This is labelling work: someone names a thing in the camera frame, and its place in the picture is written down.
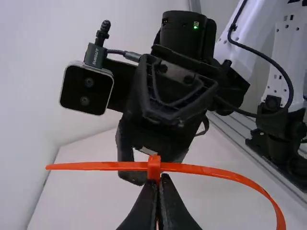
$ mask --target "table surface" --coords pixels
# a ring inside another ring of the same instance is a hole
[[[116,151],[115,130],[110,130],[62,147],[55,162],[116,161]],[[137,161],[147,161],[147,155],[135,155]],[[307,210],[214,127],[194,139],[184,163],[230,170],[254,180],[278,203],[287,229],[307,229]],[[206,176],[170,176],[203,229],[276,229],[273,207],[253,189]],[[52,171],[28,230],[116,229],[140,191],[141,187],[119,179],[117,172]]]

